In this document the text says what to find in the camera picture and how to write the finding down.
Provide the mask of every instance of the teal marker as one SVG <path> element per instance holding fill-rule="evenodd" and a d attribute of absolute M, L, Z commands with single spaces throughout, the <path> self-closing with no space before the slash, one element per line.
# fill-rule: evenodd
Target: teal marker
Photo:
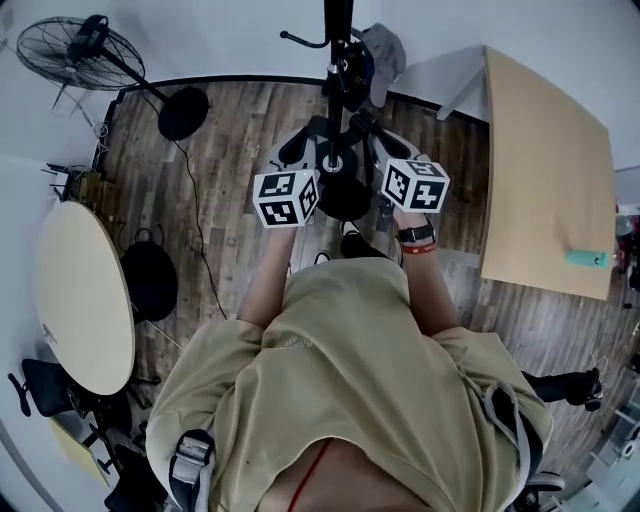
<path fill-rule="evenodd" d="M 567 253 L 567 263 L 585 265 L 587 267 L 607 268 L 609 255 L 606 252 L 598 251 L 569 251 Z"/>

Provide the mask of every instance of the red wristband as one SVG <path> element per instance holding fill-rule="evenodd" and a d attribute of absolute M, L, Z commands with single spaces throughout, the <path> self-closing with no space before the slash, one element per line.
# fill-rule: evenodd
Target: red wristband
<path fill-rule="evenodd" d="M 436 243 L 432 242 L 428 245 L 420 245 L 418 247 L 411 247 L 407 245 L 402 246 L 402 252 L 405 254 L 426 254 L 431 251 L 435 251 Z"/>

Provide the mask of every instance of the beige tabletop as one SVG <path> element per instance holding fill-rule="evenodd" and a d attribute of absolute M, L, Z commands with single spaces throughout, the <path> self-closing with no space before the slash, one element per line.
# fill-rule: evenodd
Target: beige tabletop
<path fill-rule="evenodd" d="M 45 341 L 82 387 L 100 395 L 119 391 L 133 368 L 133 314 L 104 227 L 84 206 L 58 204 L 42 227 L 35 260 Z"/>
<path fill-rule="evenodd" d="M 615 196 L 607 129 L 522 64 L 485 50 L 491 171 L 481 275 L 606 299 L 608 269 L 569 250 L 613 253 Z"/>

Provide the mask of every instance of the round table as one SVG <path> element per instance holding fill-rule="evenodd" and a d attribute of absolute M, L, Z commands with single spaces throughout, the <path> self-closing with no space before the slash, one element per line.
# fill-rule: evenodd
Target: round table
<path fill-rule="evenodd" d="M 35 298 L 45 341 L 71 377 L 99 395 L 122 389 L 135 356 L 127 284 L 109 235 L 78 203 L 56 205 L 42 227 Z"/>

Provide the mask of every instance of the hardwood flooring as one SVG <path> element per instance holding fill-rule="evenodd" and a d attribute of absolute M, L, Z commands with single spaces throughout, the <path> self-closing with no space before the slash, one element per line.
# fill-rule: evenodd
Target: hardwood flooring
<path fill-rule="evenodd" d="M 198 185 L 200 223 L 205 253 L 222 307 L 235 313 L 251 279 L 266 232 L 253 214 L 250 184 L 270 148 L 284 135 L 302 127 L 314 114 L 324 114 L 319 87 L 267 82 L 217 82 L 196 85 L 206 91 L 211 109 L 204 125 L 180 144 Z M 179 87 L 167 87 L 170 94 Z M 155 98 L 150 101 L 159 107 Z M 489 130 L 399 101 L 388 101 L 373 112 L 383 125 L 440 162 L 451 177 L 450 193 L 438 219 L 440 246 L 479 253 L 484 230 L 489 175 Z M 115 110 L 104 161 L 106 178 L 117 184 L 119 219 L 110 226 L 114 242 L 133 242 L 139 228 L 161 238 L 179 279 L 178 304 L 159 326 L 186 345 L 197 326 L 221 319 L 202 263 L 195 224 L 193 186 L 184 155 L 163 139 L 157 116 L 141 92 L 124 96 Z M 361 222 L 365 238 L 376 248 L 395 254 L 390 232 L 378 231 L 376 214 Z M 328 249 L 339 254 L 337 221 L 317 212 L 315 224 L 298 236 L 291 259 L 295 272 Z M 543 467 L 565 476 L 569 488 L 584 478 L 589 451 L 610 421 L 613 410 L 629 392 L 631 375 L 625 365 L 634 349 L 632 331 L 637 311 L 622 311 L 632 293 L 615 273 L 607 302 L 483 280 L 479 271 L 459 263 L 443 266 L 462 325 L 498 333 L 523 370 L 536 375 L 587 369 L 595 361 L 604 370 L 604 406 L 595 413 L 567 404 L 553 404 L 555 428 Z M 149 325 L 136 330 L 136 372 L 163 379 L 180 349 Z M 144 417 L 136 413 L 136 419 Z"/>

